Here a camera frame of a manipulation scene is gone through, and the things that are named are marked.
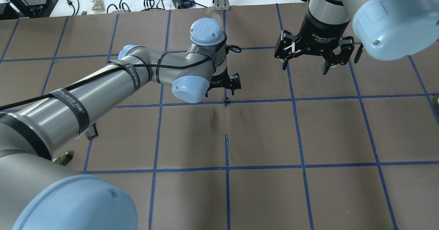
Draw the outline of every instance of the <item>cable connector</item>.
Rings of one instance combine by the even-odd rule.
[[[67,4],[68,5],[73,5],[72,1],[70,1],[70,0],[67,0]]]

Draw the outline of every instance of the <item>blue grid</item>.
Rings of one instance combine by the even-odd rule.
[[[283,29],[282,27],[282,20],[281,20],[281,14],[279,11],[279,6],[278,4],[276,4],[276,10],[277,10],[277,14],[279,17],[279,24],[281,27],[281,30]],[[226,12],[224,11],[224,31],[226,31]],[[109,60],[109,58],[111,56],[117,56],[118,54],[111,54],[111,49],[113,46],[113,42],[114,42],[114,37],[116,34],[116,28],[117,28],[117,23],[118,23],[118,19],[119,19],[119,14],[117,14],[116,16],[116,21],[115,21],[115,26],[114,26],[114,31],[113,31],[113,36],[111,39],[111,44],[110,44],[110,48],[108,51],[108,54],[103,54],[103,55],[87,55],[87,56],[70,56],[70,57],[57,57],[57,53],[58,53],[58,49],[59,46],[61,44],[62,38],[63,38],[63,34],[65,32],[67,23],[69,18],[66,18],[66,21],[64,23],[64,27],[61,33],[61,37],[58,41],[58,45],[57,45],[57,49],[55,51],[55,54],[53,57],[51,58],[24,58],[24,59],[4,59],[5,54],[8,50],[8,47],[12,41],[12,38],[16,32],[17,26],[19,25],[19,20],[17,20],[13,32],[9,38],[9,41],[6,45],[5,51],[3,52],[1,58],[0,58],[0,64],[2,62],[10,62],[10,61],[36,61],[36,60],[51,60],[51,66],[49,69],[49,72],[47,74],[47,79],[46,79],[46,83],[44,85],[43,91],[42,93],[44,93],[46,86],[47,86],[47,82],[49,80],[50,77],[50,72],[53,68],[53,64],[55,62],[55,59],[71,59],[71,58],[93,58],[93,57],[107,57],[107,61]],[[165,51],[169,52],[169,53],[180,53],[180,52],[185,52],[185,50],[182,51],[167,51],[168,48],[168,41],[169,41],[169,26],[170,26],[170,19],[171,19],[171,11],[169,11],[169,16],[168,16],[168,27],[167,27],[167,32],[166,32],[166,47],[165,47]],[[257,49],[273,49],[274,47],[272,46],[268,46],[268,47],[244,47],[243,50],[257,50]],[[179,105],[190,105],[190,104],[186,104],[186,103],[174,103],[174,104],[163,104],[163,85],[161,87],[161,92],[160,92],[160,103],[159,104],[153,104],[153,105],[120,105],[117,108],[139,108],[139,107],[159,107],[160,111],[159,111],[159,117],[158,117],[158,129],[157,129],[157,140],[156,140],[156,150],[155,150],[155,159],[154,159],[154,168],[153,169],[136,169],[136,170],[112,170],[112,171],[87,171],[87,165],[88,165],[88,160],[89,160],[89,156],[90,156],[90,151],[92,148],[92,144],[93,144],[93,140],[91,140],[89,142],[89,146],[88,146],[88,150],[87,150],[87,154],[86,154],[86,160],[85,160],[85,164],[83,167],[83,173],[84,174],[117,174],[117,173],[152,173],[153,174],[153,178],[152,178],[152,192],[151,192],[151,204],[150,204],[150,212],[149,212],[149,229],[151,229],[152,227],[152,212],[153,212],[153,208],[154,208],[154,193],[155,193],[155,179],[156,179],[156,174],[158,172],[197,172],[197,171],[221,171],[221,170],[225,170],[226,171],[226,212],[227,212],[227,229],[230,230],[231,229],[231,224],[230,224],[230,188],[229,188],[229,171],[231,170],[246,170],[246,169],[302,169],[303,170],[303,180],[304,180],[304,186],[305,186],[305,192],[306,192],[306,203],[307,203],[307,207],[308,207],[308,214],[309,214],[309,224],[310,224],[310,228],[313,230],[314,226],[313,226],[313,222],[312,222],[312,210],[311,210],[311,205],[310,205],[310,199],[309,199],[309,191],[308,191],[308,184],[307,184],[307,178],[306,178],[306,169],[307,168],[340,168],[340,167],[373,167],[376,166],[380,175],[380,179],[381,179],[381,183],[383,186],[383,191],[384,191],[384,195],[386,197],[386,202],[389,208],[389,213],[391,216],[391,220],[392,220],[392,224],[394,229],[398,229],[396,221],[395,221],[395,217],[393,215],[393,211],[392,211],[392,206],[391,206],[391,202],[389,199],[389,195],[387,193],[387,189],[386,189],[386,185],[385,185],[385,180],[384,180],[384,176],[382,174],[382,170],[381,167],[382,166],[399,166],[399,165],[425,165],[425,164],[439,164],[439,161],[404,161],[404,162],[380,162],[379,158],[378,158],[378,154],[375,148],[375,144],[373,142],[373,136],[370,130],[370,126],[369,126],[369,122],[367,119],[367,114],[362,102],[362,99],[374,99],[374,98],[389,98],[389,97],[426,97],[428,100],[428,103],[432,109],[432,114],[434,115],[438,125],[439,125],[439,116],[436,114],[436,111],[434,109],[434,105],[433,102],[431,100],[432,96],[439,96],[439,93],[428,93],[427,89],[421,79],[421,76],[417,70],[417,67],[415,65],[415,62],[413,61],[411,56],[408,56],[410,59],[410,62],[412,63],[413,69],[416,72],[417,78],[419,79],[419,82],[423,88],[424,94],[400,94],[400,95],[361,95],[360,91],[359,91],[359,87],[358,84],[356,82],[356,78],[355,78],[355,74],[353,71],[353,67],[351,65],[351,63],[349,62],[349,68],[353,77],[353,81],[356,87],[356,91],[357,91],[357,96],[345,96],[345,97],[306,97],[306,98],[295,98],[294,97],[294,91],[293,91],[293,87],[292,87],[292,79],[291,79],[291,75],[290,75],[290,70],[289,67],[287,67],[287,77],[288,77],[288,81],[289,81],[289,85],[290,85],[290,93],[291,93],[291,98],[290,99],[275,99],[275,100],[246,100],[246,101],[231,101],[231,103],[253,103],[253,102],[292,102],[293,105],[293,112],[294,112],[294,118],[295,118],[295,125],[296,125],[296,130],[297,130],[297,136],[298,136],[298,144],[299,144],[299,150],[300,150],[300,156],[301,156],[301,164],[292,164],[292,165],[269,165],[269,166],[235,166],[235,167],[230,167],[229,166],[229,147],[228,147],[228,136],[226,135],[225,137],[225,154],[226,154],[226,164],[224,167],[205,167],[205,168],[190,168],[190,169],[157,169],[157,161],[158,161],[158,147],[159,147],[159,138],[160,138],[160,127],[161,127],[161,119],[162,119],[162,112],[163,112],[163,107],[170,107],[170,106],[179,106]],[[302,100],[347,100],[347,99],[358,99],[361,105],[361,109],[364,115],[364,120],[365,120],[365,125],[367,127],[367,131],[369,133],[369,137],[370,137],[370,142],[372,144],[372,149],[373,149],[373,153],[375,155],[375,161],[373,163],[345,163],[345,164],[305,164],[305,160],[304,160],[304,156],[303,156],[303,148],[301,145],[301,137],[300,137],[300,128],[299,128],[299,122],[298,122],[298,118],[297,118],[297,112],[296,112],[296,108],[295,108],[295,103],[296,101],[302,101]],[[201,102],[198,103],[198,105],[212,105],[212,104],[224,104],[224,102]],[[9,110],[6,112],[17,112],[18,110]]]

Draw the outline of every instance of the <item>black metal bar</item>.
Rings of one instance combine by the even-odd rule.
[[[35,14],[30,9],[29,6],[27,6],[25,3],[23,3],[22,0],[9,0],[11,3],[19,9],[21,13],[23,13],[26,17],[35,18]]]

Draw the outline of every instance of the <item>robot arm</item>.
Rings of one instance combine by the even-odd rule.
[[[191,39],[185,57],[125,46],[118,59],[50,98],[15,114],[1,113],[0,229],[53,229],[54,224],[136,229],[136,209],[125,192],[48,160],[150,81],[172,86],[173,94],[189,103],[202,100],[211,88],[240,89],[239,75],[227,74],[230,46],[218,22],[197,20]],[[63,197],[70,203],[59,203]]]
[[[363,47],[379,60],[396,60],[417,53],[439,38],[439,0],[302,0],[308,2],[299,33],[283,30],[275,58],[323,56],[323,74],[331,66],[346,64],[354,49],[352,37],[342,37],[350,20]],[[340,47],[336,55],[333,50]]]

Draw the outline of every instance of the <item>light blue joint cap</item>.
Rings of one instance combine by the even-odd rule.
[[[204,98],[209,85],[209,81],[203,77],[180,77],[172,83],[172,93],[180,100],[195,104]]]
[[[199,46],[214,46],[224,40],[221,25],[212,18],[201,18],[191,26],[191,40]]]
[[[23,210],[12,230],[136,230],[136,206],[110,182],[77,175],[53,183]]]
[[[141,45],[126,45],[126,46],[124,46],[124,47],[122,48],[122,50],[119,52],[119,56],[117,57],[117,59],[121,59],[121,58],[127,56],[127,53],[128,53],[131,49],[133,49],[133,48],[135,48],[135,47],[139,47],[139,46],[141,46]]]
[[[439,0],[369,0],[352,24],[370,56],[396,60],[439,38]]]

